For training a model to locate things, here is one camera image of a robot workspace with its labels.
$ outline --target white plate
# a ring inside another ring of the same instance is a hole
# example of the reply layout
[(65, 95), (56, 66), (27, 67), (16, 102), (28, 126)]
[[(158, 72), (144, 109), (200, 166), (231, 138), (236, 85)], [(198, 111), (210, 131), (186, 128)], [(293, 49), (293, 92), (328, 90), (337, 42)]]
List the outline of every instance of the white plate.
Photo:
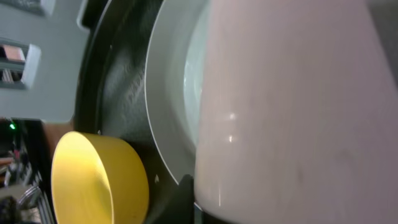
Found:
[(146, 65), (146, 105), (160, 155), (176, 182), (194, 175), (207, 0), (166, 0)]

